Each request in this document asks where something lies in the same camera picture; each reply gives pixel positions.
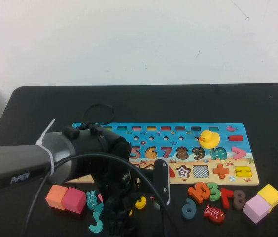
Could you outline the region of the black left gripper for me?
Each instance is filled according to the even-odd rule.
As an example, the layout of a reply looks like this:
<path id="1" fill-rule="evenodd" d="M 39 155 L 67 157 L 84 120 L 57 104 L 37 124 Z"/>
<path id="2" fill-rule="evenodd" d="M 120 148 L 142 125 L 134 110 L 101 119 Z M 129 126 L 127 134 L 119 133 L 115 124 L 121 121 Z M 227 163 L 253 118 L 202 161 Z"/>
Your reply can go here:
<path id="1" fill-rule="evenodd" d="M 153 181 L 153 171 L 150 169 L 99 169 L 93 172 L 93 179 L 102 194 L 105 211 L 105 226 L 110 237 L 132 237 L 136 230 L 136 221 L 133 218 L 135 203 L 141 199 L 139 192 L 147 192 L 147 182 L 137 185 L 137 179 L 144 175 L 149 182 Z M 120 213 L 129 211 L 120 232 Z"/>

